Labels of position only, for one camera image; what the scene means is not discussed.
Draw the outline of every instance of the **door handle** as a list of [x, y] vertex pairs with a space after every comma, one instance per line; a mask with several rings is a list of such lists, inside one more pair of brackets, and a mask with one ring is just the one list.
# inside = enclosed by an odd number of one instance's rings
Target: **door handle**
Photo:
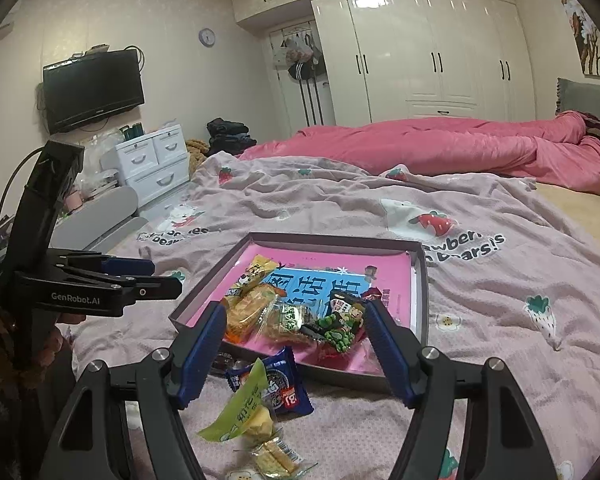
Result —
[[158, 186], [168, 186], [173, 181], [174, 173], [171, 173], [169, 176], [164, 176], [155, 181]]

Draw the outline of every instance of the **blue gripper pad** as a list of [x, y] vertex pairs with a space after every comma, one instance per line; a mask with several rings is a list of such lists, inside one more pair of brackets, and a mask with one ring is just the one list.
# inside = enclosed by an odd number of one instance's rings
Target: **blue gripper pad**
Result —
[[210, 302], [193, 327], [184, 327], [171, 345], [167, 393], [179, 410], [200, 396], [226, 329], [226, 311]]
[[151, 276], [155, 265], [151, 260], [141, 258], [109, 258], [102, 263], [102, 272], [123, 276]]
[[409, 365], [398, 346], [394, 336], [399, 336], [404, 329], [395, 324], [393, 318], [379, 301], [365, 303], [365, 330], [369, 341], [376, 352], [384, 376], [391, 387], [394, 396], [398, 397], [405, 406], [412, 408], [417, 396], [411, 385]]

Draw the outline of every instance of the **barcode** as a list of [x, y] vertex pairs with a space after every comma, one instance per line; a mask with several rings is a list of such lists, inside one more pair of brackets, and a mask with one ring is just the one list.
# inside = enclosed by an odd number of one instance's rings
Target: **barcode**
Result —
[[289, 459], [295, 464], [298, 465], [302, 462], [302, 457], [298, 455], [293, 449], [291, 449], [284, 440], [278, 441], [278, 447], [285, 452], [285, 454], [289, 457]]

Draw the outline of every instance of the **television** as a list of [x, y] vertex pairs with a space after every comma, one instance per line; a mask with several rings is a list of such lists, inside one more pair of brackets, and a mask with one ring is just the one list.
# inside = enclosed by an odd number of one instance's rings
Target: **television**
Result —
[[121, 114], [144, 103], [135, 49], [88, 54], [42, 69], [50, 134]]

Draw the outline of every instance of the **tree painting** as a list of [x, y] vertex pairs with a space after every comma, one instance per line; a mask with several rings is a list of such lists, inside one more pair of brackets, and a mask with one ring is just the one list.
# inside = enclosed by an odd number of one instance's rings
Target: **tree painting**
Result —
[[580, 54], [584, 75], [600, 75], [600, 32], [578, 0], [561, 0]]

